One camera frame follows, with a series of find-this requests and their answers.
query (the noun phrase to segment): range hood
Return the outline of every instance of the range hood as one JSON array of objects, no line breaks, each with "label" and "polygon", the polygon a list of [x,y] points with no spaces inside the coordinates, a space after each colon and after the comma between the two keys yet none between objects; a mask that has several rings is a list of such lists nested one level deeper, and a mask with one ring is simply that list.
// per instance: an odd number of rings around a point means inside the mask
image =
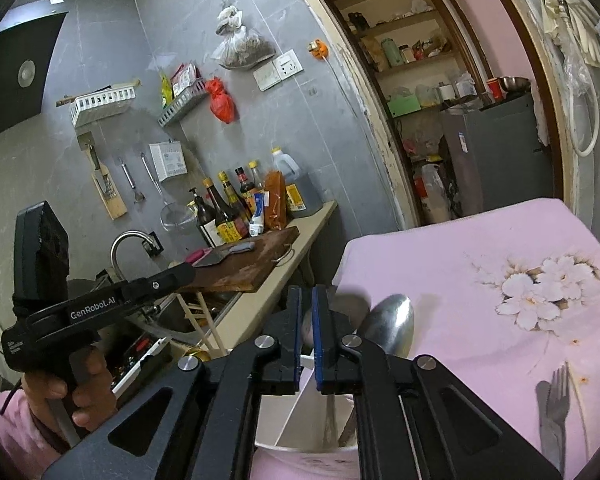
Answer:
[{"label": "range hood", "polygon": [[0,133],[40,113],[66,9],[49,0],[10,10],[0,22]]}]

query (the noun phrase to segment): sink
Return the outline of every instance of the sink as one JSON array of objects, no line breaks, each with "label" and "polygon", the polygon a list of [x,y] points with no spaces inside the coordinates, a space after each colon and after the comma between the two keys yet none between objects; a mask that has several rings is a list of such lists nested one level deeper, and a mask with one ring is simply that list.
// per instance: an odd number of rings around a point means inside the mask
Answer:
[{"label": "sink", "polygon": [[[216,326],[222,321],[226,313],[231,310],[231,307],[234,306],[241,295],[241,292],[213,292],[205,294],[206,306]],[[187,303],[198,303],[195,294],[183,293],[182,298]],[[184,311],[178,300],[171,301],[151,322],[147,322],[140,314],[130,316],[128,320],[156,337],[168,336],[188,345],[197,345],[200,342],[200,336],[184,316]],[[206,320],[199,319],[198,322],[206,335],[210,336]]]},{"label": "sink", "polygon": [[[232,299],[236,296],[235,292],[215,292],[211,294],[205,294],[206,306],[211,313],[211,317],[214,321],[222,315],[222,311],[228,304],[231,303]],[[198,303],[198,299],[195,294],[183,293],[182,299],[187,303]],[[180,306],[180,303],[171,301],[171,303],[165,307],[165,309],[158,314],[155,323],[164,328],[165,330],[173,330],[174,332],[190,333],[195,329],[190,321],[184,316],[184,311]],[[206,330],[206,320],[199,319],[198,323],[203,330]]]}]

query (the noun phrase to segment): stainless steel bowl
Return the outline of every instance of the stainless steel bowl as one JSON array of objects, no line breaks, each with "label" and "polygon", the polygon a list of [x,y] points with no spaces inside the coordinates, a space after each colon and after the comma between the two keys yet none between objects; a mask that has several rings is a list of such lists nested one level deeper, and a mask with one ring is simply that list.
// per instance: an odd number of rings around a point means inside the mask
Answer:
[{"label": "stainless steel bowl", "polygon": [[531,81],[526,77],[499,77],[498,79],[505,92],[527,92],[531,90]]}]

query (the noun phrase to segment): human hand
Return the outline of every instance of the human hand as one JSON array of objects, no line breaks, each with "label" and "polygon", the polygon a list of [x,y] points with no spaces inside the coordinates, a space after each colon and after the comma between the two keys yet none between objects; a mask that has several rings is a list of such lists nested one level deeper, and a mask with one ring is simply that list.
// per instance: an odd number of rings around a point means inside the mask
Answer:
[{"label": "human hand", "polygon": [[[93,348],[85,365],[91,379],[78,386],[72,394],[74,404],[79,408],[72,414],[72,418],[76,426],[94,431],[116,413],[116,396],[111,391],[111,373],[107,370],[107,363],[100,350]],[[47,372],[28,372],[22,379],[22,389],[29,401],[31,413],[64,438],[46,400],[66,396],[66,383]]]}]

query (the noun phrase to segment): light switch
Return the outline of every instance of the light switch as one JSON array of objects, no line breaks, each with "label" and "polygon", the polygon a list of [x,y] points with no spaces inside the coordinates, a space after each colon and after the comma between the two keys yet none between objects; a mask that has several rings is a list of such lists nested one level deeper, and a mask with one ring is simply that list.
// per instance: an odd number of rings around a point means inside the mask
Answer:
[{"label": "light switch", "polygon": [[272,61],[266,62],[259,69],[255,70],[253,77],[256,79],[256,83],[258,83],[258,88],[263,92],[282,81]]}]

